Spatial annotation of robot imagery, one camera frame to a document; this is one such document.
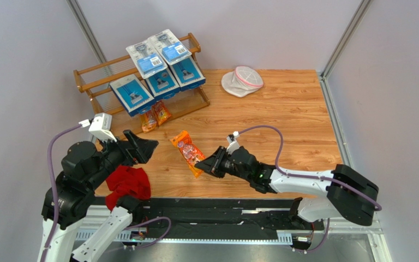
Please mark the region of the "Gillette razor blister pack front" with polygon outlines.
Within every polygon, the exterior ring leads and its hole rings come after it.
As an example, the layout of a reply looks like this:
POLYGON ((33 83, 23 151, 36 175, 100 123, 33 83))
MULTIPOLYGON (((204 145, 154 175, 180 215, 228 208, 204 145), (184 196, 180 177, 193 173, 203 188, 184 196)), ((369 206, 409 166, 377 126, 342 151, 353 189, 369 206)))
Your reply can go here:
POLYGON ((143 79, 148 79, 167 68, 167 64, 148 41, 130 45, 126 51, 143 79))

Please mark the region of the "gillette razor blister pack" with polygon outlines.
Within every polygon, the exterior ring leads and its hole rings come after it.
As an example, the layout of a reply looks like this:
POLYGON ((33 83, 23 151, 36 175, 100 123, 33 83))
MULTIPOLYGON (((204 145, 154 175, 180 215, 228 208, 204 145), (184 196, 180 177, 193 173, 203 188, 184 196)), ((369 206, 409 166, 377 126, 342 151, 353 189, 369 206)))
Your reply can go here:
POLYGON ((169 29, 152 35, 147 40, 170 66, 191 56, 189 49, 169 29))
POLYGON ((148 41, 130 45, 126 51, 143 79, 148 79, 167 68, 167 64, 148 41))

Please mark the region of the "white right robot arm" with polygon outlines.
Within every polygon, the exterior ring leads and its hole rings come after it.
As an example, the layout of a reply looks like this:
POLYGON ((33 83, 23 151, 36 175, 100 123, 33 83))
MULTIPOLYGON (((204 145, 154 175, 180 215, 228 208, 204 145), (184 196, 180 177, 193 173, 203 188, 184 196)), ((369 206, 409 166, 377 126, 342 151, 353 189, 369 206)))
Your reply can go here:
POLYGON ((306 222, 343 217, 370 226, 378 210, 378 186, 345 164, 325 171, 289 170, 258 161, 244 147, 229 152, 221 146, 195 167, 217 178, 239 177, 263 194, 312 195, 296 199, 290 209, 291 215, 306 222))

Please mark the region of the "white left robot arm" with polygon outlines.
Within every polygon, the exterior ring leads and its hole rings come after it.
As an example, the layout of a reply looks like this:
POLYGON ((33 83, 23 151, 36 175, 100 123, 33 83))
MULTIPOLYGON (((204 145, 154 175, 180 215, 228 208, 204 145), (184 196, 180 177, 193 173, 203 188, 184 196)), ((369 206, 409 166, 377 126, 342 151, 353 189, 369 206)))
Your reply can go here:
POLYGON ((61 161, 61 173, 51 177, 52 186, 45 194, 39 261, 98 261, 126 227, 143 218, 143 201, 136 196, 122 196, 97 231, 81 246, 73 247, 87 211, 95 202, 95 190, 121 165, 148 163, 159 145, 130 130, 123 134, 125 140, 102 142, 100 151, 90 141, 77 142, 68 149, 61 161))

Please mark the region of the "large blue Harry's razor box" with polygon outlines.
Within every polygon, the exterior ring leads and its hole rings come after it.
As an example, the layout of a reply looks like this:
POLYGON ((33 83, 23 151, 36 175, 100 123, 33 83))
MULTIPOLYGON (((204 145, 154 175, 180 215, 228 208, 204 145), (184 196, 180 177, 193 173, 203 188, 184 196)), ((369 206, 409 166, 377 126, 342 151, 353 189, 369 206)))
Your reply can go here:
POLYGON ((145 83, 156 101, 172 98, 181 91, 169 68, 150 76, 145 83))

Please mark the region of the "small blue Harry's razor box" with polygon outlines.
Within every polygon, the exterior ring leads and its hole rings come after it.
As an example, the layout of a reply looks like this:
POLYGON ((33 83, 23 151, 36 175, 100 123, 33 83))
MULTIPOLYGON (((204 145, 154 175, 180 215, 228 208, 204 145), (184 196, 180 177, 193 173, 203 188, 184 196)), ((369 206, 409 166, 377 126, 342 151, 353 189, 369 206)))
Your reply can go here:
POLYGON ((156 99, 135 74, 111 81, 109 87, 131 117, 146 113, 156 103, 156 99))

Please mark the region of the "orange bic razor bag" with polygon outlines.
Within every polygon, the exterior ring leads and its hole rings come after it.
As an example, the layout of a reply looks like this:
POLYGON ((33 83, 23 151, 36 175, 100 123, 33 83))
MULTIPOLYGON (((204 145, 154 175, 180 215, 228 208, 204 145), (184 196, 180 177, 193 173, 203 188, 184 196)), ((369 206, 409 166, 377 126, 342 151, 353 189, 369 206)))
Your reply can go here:
POLYGON ((152 110, 140 115, 141 128, 144 133, 148 133, 156 129, 158 123, 155 114, 152 110))
POLYGON ((206 157, 193 143, 190 134, 186 130, 183 130, 170 139, 170 142, 180 151, 194 177, 198 178, 203 171, 198 169, 195 165, 203 161, 206 157))
POLYGON ((172 117, 172 114, 161 100, 153 105, 153 112, 159 126, 161 126, 172 117))

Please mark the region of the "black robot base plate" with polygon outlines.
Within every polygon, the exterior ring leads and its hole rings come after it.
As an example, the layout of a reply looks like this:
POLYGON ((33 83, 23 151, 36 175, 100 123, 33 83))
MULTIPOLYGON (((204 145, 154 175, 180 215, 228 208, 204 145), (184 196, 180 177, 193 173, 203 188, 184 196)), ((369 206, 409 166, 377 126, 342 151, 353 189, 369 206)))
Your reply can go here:
POLYGON ((143 230, 147 239, 165 234, 178 240, 276 240, 277 233, 321 232, 323 221, 302 222, 290 214, 292 199, 152 198, 141 204, 133 224, 163 217, 143 230))

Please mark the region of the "orange Bic razor bag front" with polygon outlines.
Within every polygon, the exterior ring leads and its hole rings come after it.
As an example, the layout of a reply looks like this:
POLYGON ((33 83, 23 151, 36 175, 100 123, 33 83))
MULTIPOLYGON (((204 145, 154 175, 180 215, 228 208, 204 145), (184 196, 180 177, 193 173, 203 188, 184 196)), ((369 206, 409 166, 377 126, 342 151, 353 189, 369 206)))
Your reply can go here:
POLYGON ((140 115, 141 128, 144 133, 148 133, 156 129, 158 123, 155 114, 152 110, 140 115))

